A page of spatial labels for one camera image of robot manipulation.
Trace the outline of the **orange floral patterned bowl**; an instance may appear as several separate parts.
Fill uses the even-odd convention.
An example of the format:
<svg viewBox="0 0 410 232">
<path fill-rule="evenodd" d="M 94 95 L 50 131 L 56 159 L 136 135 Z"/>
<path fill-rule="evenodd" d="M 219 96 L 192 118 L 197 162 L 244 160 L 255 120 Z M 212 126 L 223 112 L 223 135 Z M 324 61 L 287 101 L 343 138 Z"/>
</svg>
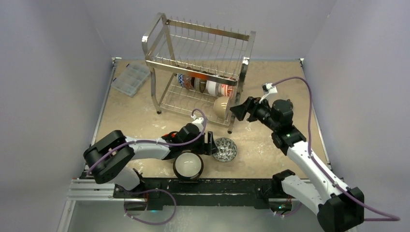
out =
<svg viewBox="0 0 410 232">
<path fill-rule="evenodd" d="M 234 86 L 222 84 L 220 86 L 220 92 L 222 96 L 232 98 L 234 93 Z"/>
</svg>

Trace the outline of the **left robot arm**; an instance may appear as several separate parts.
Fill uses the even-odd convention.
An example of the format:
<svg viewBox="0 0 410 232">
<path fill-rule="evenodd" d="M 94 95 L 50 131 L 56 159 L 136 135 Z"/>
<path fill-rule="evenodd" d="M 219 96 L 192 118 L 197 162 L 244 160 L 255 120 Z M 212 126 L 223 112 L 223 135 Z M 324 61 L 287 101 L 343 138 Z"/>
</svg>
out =
<svg viewBox="0 0 410 232">
<path fill-rule="evenodd" d="M 188 123 L 156 140 L 134 139 L 114 130 L 90 146 L 83 157 L 96 183 L 114 183 L 137 198 L 144 193 L 144 182 L 137 170 L 127 167 L 132 159 L 171 160 L 183 152 L 212 155 L 217 150 L 211 131 L 205 133 L 201 123 Z"/>
</svg>

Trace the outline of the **clear plastic organizer box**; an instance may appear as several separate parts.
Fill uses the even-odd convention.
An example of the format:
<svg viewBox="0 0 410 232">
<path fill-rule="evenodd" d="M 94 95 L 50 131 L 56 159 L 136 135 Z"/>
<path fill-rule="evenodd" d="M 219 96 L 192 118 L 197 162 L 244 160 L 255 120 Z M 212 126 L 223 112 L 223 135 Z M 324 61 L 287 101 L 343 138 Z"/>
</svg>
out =
<svg viewBox="0 0 410 232">
<path fill-rule="evenodd" d="M 138 62 L 129 63 L 125 70 L 113 79 L 111 87 L 133 97 L 149 77 L 150 70 L 146 65 Z"/>
</svg>

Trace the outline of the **black white floral bowl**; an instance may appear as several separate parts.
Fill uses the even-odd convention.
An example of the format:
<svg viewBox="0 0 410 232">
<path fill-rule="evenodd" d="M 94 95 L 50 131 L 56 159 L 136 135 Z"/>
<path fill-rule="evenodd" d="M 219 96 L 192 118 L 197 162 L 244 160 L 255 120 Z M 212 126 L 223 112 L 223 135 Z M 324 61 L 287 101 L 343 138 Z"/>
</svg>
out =
<svg viewBox="0 0 410 232">
<path fill-rule="evenodd" d="M 236 143 L 230 138 L 217 138 L 215 140 L 215 145 L 217 151 L 212 154 L 212 157 L 219 162 L 230 162 L 238 153 Z"/>
</svg>

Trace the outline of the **brown bowl tan inside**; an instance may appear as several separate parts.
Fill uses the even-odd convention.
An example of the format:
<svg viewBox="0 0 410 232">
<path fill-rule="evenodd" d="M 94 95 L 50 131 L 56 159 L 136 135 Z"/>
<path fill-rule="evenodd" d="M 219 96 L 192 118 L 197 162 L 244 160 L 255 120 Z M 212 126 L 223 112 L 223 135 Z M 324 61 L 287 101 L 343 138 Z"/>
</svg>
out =
<svg viewBox="0 0 410 232">
<path fill-rule="evenodd" d="M 206 80 L 201 79 L 201 78 L 191 78 L 191 84 L 194 88 L 194 90 L 203 93 L 206 89 Z"/>
</svg>

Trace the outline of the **dark bowl cream inside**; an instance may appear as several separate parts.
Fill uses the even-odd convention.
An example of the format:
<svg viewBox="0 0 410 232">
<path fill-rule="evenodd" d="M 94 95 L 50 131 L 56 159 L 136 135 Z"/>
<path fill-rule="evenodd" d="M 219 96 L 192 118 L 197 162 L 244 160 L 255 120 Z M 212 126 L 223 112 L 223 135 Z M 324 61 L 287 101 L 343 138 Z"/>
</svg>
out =
<svg viewBox="0 0 410 232">
<path fill-rule="evenodd" d="M 225 119 L 229 102 L 230 97 L 228 96 L 219 97 L 215 100 L 213 111 L 218 118 Z"/>
</svg>

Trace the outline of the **red orange bowl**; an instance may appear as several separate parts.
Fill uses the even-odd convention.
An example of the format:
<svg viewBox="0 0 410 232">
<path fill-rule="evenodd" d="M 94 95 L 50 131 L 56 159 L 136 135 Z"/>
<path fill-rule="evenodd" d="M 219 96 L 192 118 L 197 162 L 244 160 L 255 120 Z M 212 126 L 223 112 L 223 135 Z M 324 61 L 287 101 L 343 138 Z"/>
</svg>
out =
<svg viewBox="0 0 410 232">
<path fill-rule="evenodd" d="M 165 140 L 172 140 L 172 138 L 175 137 L 176 133 L 177 133 L 177 131 L 172 131 L 172 132 L 170 132 L 170 133 L 164 135 L 163 138 L 164 138 Z"/>
</svg>

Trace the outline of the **stainless steel dish rack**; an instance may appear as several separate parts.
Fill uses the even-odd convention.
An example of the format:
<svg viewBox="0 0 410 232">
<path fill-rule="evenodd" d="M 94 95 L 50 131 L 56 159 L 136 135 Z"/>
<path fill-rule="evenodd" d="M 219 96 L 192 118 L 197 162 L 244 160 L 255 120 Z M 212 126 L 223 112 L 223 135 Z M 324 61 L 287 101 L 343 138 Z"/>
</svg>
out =
<svg viewBox="0 0 410 232">
<path fill-rule="evenodd" d="M 179 84 L 182 76 L 233 87 L 228 106 L 239 104 L 248 72 L 256 32 L 240 32 L 157 13 L 142 37 L 142 50 L 150 70 L 150 90 L 157 114 L 168 111 L 190 116 L 194 108 L 210 123 L 234 129 L 235 118 L 212 110 L 217 94 Z"/>
</svg>

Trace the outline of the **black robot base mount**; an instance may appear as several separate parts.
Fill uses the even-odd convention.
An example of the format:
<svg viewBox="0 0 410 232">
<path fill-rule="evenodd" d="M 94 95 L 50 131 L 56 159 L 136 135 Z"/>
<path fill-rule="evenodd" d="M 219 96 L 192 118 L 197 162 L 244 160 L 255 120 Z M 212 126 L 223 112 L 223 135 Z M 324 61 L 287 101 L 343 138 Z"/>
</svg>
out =
<svg viewBox="0 0 410 232">
<path fill-rule="evenodd" d="M 143 190 L 149 190 L 146 196 L 148 210 L 162 210 L 164 206 L 233 206 L 269 209 L 274 199 L 286 199 L 287 194 L 280 182 L 294 175 L 285 170 L 272 176 L 262 178 L 200 178 L 196 181 L 182 181 L 177 178 L 146 178 L 138 190 L 127 193 L 118 185 L 113 192 L 114 198 L 127 201 L 141 199 Z"/>
</svg>

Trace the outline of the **black rimmed white bowl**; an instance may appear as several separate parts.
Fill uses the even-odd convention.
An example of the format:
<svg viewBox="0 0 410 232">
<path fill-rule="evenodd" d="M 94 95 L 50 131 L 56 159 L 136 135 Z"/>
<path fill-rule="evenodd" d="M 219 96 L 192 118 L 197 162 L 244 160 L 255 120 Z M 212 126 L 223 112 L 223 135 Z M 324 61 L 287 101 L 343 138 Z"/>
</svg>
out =
<svg viewBox="0 0 410 232">
<path fill-rule="evenodd" d="M 204 163 L 201 157 L 191 152 L 182 153 L 173 163 L 174 174 L 181 180 L 197 180 L 203 169 Z"/>
</svg>

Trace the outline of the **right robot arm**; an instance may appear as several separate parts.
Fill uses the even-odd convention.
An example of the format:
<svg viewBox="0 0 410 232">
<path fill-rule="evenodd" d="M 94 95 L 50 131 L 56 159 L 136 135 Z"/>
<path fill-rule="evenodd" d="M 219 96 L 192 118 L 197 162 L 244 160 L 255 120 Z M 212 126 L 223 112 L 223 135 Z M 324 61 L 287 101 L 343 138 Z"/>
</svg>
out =
<svg viewBox="0 0 410 232">
<path fill-rule="evenodd" d="M 293 108 L 287 100 L 268 100 L 248 97 L 240 105 L 230 108 L 242 121 L 249 114 L 248 122 L 260 121 L 272 130 L 274 145 L 290 158 L 309 178 L 306 184 L 295 173 L 285 170 L 272 177 L 271 190 L 279 197 L 285 194 L 297 198 L 317 217 L 325 232 L 345 232 L 364 222 L 364 194 L 358 188 L 350 188 L 338 178 L 308 148 L 305 136 L 293 125 Z"/>
</svg>

